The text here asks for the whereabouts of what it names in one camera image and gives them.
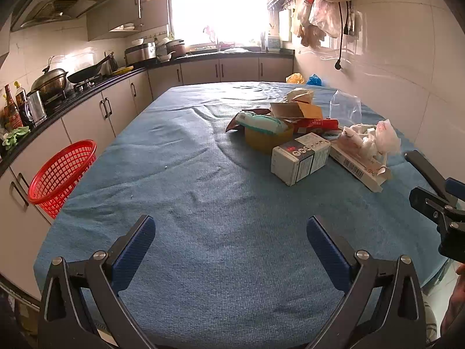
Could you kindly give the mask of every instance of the blue tablecloth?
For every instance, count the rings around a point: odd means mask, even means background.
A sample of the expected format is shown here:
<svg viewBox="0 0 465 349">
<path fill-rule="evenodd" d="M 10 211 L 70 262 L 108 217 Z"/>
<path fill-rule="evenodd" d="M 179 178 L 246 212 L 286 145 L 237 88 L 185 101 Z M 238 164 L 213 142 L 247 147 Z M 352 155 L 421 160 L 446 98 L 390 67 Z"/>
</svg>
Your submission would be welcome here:
<svg viewBox="0 0 465 349">
<path fill-rule="evenodd" d="M 156 344 L 199 349 L 284 349 L 311 341 L 342 297 L 306 239 L 319 214 L 356 249 L 413 258 L 424 283 L 444 264 L 435 225 L 410 208 L 425 180 L 403 156 L 372 193 L 341 165 L 296 185 L 270 173 L 270 157 L 243 133 L 237 111 L 268 107 L 296 86 L 216 83 L 172 88 L 108 147 L 64 205 L 34 266 L 108 249 L 141 214 L 157 235 L 122 299 Z M 309 87 L 329 114 L 334 89 Z M 363 106 L 364 123 L 382 119 Z M 402 151 L 413 145 L 402 138 Z M 91 311 L 98 319 L 94 306 Z"/>
</svg>

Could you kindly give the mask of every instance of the window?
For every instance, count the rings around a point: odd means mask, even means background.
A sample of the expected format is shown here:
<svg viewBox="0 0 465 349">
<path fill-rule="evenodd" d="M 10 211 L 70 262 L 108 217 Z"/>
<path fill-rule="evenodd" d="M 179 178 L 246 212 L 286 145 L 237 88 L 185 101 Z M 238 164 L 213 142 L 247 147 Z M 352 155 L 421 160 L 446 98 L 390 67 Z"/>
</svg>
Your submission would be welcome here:
<svg viewBox="0 0 465 349">
<path fill-rule="evenodd" d="M 170 0 L 170 8 L 171 31 L 187 45 L 259 44 L 267 30 L 266 0 Z"/>
</svg>

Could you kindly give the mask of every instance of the yellow container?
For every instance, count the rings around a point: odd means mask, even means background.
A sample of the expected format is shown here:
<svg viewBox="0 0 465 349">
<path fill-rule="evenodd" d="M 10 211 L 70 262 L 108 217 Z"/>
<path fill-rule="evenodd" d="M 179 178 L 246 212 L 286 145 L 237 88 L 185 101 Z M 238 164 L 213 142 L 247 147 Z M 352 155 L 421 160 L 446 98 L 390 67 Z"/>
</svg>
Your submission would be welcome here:
<svg viewBox="0 0 465 349">
<path fill-rule="evenodd" d="M 269 135 L 246 127 L 246 143 L 253 149 L 271 155 L 273 148 L 292 140 L 294 127 L 290 123 L 287 123 L 287 125 L 289 130 L 278 135 Z"/>
</svg>

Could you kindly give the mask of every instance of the human hand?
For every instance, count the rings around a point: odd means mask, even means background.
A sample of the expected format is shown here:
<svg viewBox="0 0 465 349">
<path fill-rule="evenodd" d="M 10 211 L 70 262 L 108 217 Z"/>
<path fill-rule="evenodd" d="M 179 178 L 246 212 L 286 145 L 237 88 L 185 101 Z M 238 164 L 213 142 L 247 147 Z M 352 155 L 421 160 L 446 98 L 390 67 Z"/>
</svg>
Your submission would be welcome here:
<svg viewBox="0 0 465 349">
<path fill-rule="evenodd" d="M 445 334 L 465 305 L 465 264 L 461 264 L 456 273 L 459 279 L 449 300 L 449 307 L 441 324 L 441 335 Z"/>
</svg>

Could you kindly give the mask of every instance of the blue gripper pad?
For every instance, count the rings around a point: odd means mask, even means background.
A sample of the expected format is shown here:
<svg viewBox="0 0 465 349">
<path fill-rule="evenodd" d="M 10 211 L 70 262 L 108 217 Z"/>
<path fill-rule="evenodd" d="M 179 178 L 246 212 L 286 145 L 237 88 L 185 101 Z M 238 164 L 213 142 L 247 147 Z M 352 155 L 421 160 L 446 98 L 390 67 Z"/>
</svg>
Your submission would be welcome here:
<svg viewBox="0 0 465 349">
<path fill-rule="evenodd" d="M 140 263 L 155 238 L 155 221 L 152 217 L 146 216 L 144 221 L 140 224 L 139 229 L 135 233 L 131 231 L 129 231 L 126 236 L 132 237 L 128 238 L 129 241 L 127 245 L 111 267 L 110 285 L 115 292 L 126 290 L 131 283 Z"/>
<path fill-rule="evenodd" d="M 446 191 L 460 200 L 465 200 L 465 184 L 463 182 L 453 178 L 448 178 L 446 180 Z"/>
<path fill-rule="evenodd" d="M 352 287 L 352 268 L 315 217 L 308 220 L 307 238 L 333 286 L 348 293 Z"/>
</svg>

